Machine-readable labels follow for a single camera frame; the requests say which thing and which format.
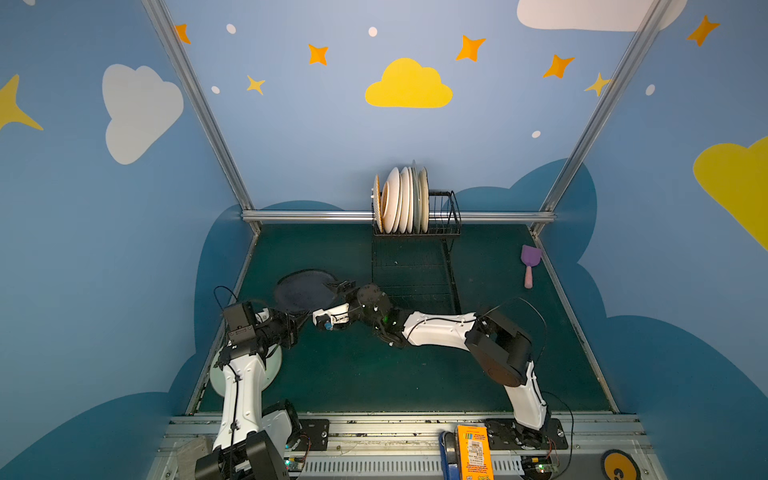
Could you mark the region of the dark navy plate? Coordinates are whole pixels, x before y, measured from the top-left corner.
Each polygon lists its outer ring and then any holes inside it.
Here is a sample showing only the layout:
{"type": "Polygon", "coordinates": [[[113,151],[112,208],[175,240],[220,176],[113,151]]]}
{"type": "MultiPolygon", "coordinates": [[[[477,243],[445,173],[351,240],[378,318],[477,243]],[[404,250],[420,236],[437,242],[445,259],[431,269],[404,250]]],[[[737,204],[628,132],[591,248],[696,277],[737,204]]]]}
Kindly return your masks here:
{"type": "Polygon", "coordinates": [[[273,291],[275,308],[289,313],[313,312],[331,306],[337,294],[330,285],[337,279],[319,269],[305,269],[280,279],[273,291]]]}

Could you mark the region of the black wire dish rack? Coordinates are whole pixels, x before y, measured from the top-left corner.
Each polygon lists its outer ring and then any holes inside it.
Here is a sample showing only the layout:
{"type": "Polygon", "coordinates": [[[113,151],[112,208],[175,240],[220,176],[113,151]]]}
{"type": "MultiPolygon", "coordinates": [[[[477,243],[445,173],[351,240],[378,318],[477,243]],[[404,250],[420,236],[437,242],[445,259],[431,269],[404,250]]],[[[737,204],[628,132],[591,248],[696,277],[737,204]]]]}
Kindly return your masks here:
{"type": "Polygon", "coordinates": [[[385,234],[372,223],[372,282],[394,305],[426,313],[461,312],[451,251],[461,233],[462,219],[452,191],[429,193],[425,233],[385,234]]]}

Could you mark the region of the woven bamboo plate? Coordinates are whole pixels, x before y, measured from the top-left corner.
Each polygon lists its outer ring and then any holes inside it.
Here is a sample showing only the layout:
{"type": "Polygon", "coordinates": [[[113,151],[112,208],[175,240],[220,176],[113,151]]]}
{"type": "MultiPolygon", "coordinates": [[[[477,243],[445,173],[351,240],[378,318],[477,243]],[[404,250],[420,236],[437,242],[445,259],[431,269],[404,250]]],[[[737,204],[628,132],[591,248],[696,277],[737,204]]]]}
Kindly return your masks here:
{"type": "Polygon", "coordinates": [[[374,177],[374,183],[372,188],[372,205],[373,205],[373,218],[375,225],[375,233],[381,234],[383,232],[382,216],[381,216],[381,197],[380,197],[380,178],[379,175],[374,177]]]}

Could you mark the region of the green-rimmed Hao Wei plate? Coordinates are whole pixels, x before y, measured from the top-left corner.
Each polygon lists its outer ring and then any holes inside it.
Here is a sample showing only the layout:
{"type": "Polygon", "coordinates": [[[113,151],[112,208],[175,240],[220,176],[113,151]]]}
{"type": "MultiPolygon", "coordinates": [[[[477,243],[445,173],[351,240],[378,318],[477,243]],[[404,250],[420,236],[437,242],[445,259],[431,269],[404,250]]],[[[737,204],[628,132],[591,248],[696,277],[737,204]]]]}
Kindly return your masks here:
{"type": "Polygon", "coordinates": [[[381,194],[382,227],[386,234],[395,230],[395,224],[399,220],[400,206],[400,171],[393,168],[385,183],[381,194]]]}

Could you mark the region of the grey-green plain plate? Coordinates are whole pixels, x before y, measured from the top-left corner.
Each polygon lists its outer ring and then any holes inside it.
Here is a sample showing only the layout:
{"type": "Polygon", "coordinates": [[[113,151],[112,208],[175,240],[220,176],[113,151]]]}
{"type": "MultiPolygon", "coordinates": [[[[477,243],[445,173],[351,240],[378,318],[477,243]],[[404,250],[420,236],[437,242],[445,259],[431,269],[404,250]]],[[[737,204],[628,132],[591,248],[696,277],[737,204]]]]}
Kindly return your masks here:
{"type": "Polygon", "coordinates": [[[416,164],[415,161],[412,162],[411,166],[415,167],[416,174],[417,174],[416,177],[417,177],[417,181],[418,181],[418,183],[417,183],[417,197],[416,197],[416,221],[415,221],[415,231],[414,231],[413,234],[419,234],[419,215],[420,215],[420,205],[419,205],[419,200],[420,200],[419,172],[420,171],[419,171],[419,166],[416,164]]]}

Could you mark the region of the cream floral plate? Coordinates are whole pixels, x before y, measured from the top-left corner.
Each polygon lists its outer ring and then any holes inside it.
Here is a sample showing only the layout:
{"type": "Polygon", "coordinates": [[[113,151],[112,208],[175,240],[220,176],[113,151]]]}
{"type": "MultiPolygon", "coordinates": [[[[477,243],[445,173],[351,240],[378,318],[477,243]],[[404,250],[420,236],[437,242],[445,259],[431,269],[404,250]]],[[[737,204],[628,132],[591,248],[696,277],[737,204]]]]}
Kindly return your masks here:
{"type": "Polygon", "coordinates": [[[419,172],[420,184],[420,215],[419,215],[419,233],[426,234],[429,225],[429,187],[427,170],[422,168],[419,172]]]}

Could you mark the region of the white plate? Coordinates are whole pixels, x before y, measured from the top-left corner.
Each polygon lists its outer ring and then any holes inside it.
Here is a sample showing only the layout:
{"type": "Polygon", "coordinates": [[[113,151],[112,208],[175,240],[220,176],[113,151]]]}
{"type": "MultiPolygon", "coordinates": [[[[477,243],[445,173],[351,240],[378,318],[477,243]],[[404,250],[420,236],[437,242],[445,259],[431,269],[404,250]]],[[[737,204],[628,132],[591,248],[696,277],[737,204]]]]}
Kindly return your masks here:
{"type": "Polygon", "coordinates": [[[407,224],[407,233],[412,234],[415,231],[415,221],[416,221],[416,197],[417,197],[417,177],[416,177],[416,170],[414,166],[409,167],[409,175],[410,175],[410,203],[409,203],[409,212],[408,212],[408,224],[407,224]]]}

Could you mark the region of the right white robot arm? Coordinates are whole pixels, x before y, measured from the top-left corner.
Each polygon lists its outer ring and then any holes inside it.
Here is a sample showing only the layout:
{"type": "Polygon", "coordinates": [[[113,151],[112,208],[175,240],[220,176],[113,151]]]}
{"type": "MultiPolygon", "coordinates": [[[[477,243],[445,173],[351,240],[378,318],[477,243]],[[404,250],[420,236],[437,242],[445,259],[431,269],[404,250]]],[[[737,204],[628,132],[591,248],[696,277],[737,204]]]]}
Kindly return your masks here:
{"type": "Polygon", "coordinates": [[[551,415],[535,374],[531,338],[503,314],[494,309],[430,314],[394,305],[375,284],[357,287],[352,282],[339,282],[334,287],[343,301],[312,313],[317,328],[334,331],[363,322],[393,347],[440,346],[467,351],[489,378],[504,387],[515,423],[522,431],[542,433],[548,425],[551,415]]]}

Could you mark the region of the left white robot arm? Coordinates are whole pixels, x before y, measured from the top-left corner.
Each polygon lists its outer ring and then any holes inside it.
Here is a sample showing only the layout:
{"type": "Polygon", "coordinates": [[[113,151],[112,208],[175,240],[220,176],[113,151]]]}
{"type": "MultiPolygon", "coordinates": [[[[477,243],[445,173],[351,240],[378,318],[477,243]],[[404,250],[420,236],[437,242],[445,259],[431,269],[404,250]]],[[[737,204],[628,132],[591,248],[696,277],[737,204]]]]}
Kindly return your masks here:
{"type": "Polygon", "coordinates": [[[301,436],[293,405],[281,401],[262,405],[266,366],[276,347],[298,342],[307,314],[273,308],[261,311],[250,302],[223,309],[227,344],[217,367],[225,377],[221,426],[212,452],[196,461],[196,479],[288,479],[284,451],[301,436]]]}

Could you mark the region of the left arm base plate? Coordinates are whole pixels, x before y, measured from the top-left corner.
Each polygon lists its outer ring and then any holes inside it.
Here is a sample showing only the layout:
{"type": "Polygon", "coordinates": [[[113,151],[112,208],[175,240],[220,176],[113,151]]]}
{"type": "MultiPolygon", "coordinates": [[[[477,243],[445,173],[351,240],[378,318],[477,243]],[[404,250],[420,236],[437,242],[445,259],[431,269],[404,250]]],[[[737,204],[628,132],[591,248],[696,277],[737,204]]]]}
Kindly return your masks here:
{"type": "Polygon", "coordinates": [[[330,421],[326,418],[301,418],[301,430],[293,450],[326,451],[329,442],[330,421]]]}

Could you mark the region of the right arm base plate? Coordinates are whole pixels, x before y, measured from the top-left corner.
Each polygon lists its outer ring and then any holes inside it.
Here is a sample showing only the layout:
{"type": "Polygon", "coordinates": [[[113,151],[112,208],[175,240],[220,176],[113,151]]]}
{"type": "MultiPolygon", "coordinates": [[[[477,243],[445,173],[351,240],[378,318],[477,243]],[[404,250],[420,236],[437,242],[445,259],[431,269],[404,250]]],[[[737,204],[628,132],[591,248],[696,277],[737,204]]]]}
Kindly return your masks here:
{"type": "Polygon", "coordinates": [[[547,414],[540,429],[519,424],[514,418],[490,418],[483,422],[492,450],[567,450],[562,423],[547,414]]]}

